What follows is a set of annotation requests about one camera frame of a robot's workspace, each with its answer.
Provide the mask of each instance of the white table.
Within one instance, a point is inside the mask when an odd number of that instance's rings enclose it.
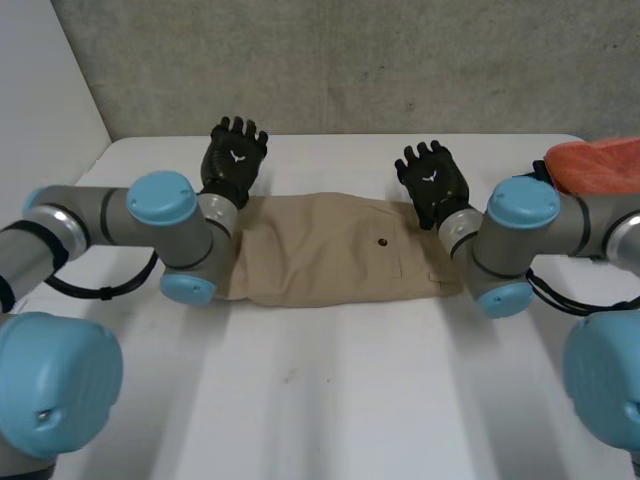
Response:
[[[393,161],[431,135],[273,137],[258,194],[337,191],[407,198]],[[484,205],[565,135],[438,135]],[[199,186],[206,137],[113,144],[82,185],[129,186],[172,169]],[[149,251],[94,248],[62,277],[100,287],[128,279]],[[609,266],[547,258],[536,271],[578,298],[613,302],[640,282]],[[61,458],[65,480],[631,479],[628,455],[574,416],[560,380],[574,319],[536,300],[491,321],[466,295],[322,309],[250,303],[187,308],[158,290],[160,268],[111,302],[46,286],[23,310],[92,318],[125,355],[104,432]],[[603,286],[610,290],[603,291]]]

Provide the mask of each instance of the orange cloth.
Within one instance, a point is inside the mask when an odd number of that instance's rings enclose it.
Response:
[[[640,193],[640,138],[569,142],[544,157],[559,190],[580,194]]]

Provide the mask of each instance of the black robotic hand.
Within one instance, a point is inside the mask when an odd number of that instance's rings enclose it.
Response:
[[[452,213],[469,206],[469,186],[458,170],[451,152],[437,141],[418,145],[418,157],[411,146],[404,149],[407,164],[395,163],[398,180],[409,192],[420,220],[420,228],[438,227]]]
[[[229,199],[238,208],[249,201],[249,189],[253,185],[260,163],[267,156],[268,135],[260,132],[256,139],[256,124],[233,119],[229,130],[229,118],[223,117],[211,131],[211,144],[200,168],[203,192],[215,193]]]

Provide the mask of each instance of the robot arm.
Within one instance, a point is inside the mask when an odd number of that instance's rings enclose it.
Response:
[[[570,196],[530,177],[499,184],[483,215],[465,208],[438,236],[472,297],[492,318],[531,302],[525,275],[534,257],[558,254],[607,259],[640,274],[640,195]]]
[[[484,314],[508,317],[533,300],[527,272],[539,254],[606,259],[640,276],[640,194],[571,196],[530,177],[499,184],[486,212],[448,150],[437,142],[419,157],[405,150],[398,178],[423,228],[438,236]],[[563,377],[575,412],[600,441],[631,452],[640,478],[640,313],[619,304],[598,308],[568,335]]]
[[[209,303],[237,212],[267,154],[268,137],[256,138],[253,122],[230,124],[225,117],[211,133],[199,195],[166,171],[129,189],[50,186],[0,231],[0,480],[50,478],[59,454],[84,447],[106,425],[123,371],[118,342],[104,327],[8,312],[92,245],[152,247],[165,265],[160,288],[168,298]]]
[[[526,274],[536,255],[606,259],[640,275],[640,194],[572,196],[522,176],[500,183],[485,214],[469,205],[467,182],[438,142],[405,149],[398,178],[422,228],[434,225],[467,289],[491,318],[533,299]]]

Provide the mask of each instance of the khaki pants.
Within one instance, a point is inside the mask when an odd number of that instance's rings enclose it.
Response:
[[[254,197],[239,214],[219,298],[322,307],[460,292],[434,231],[413,206],[339,193]]]

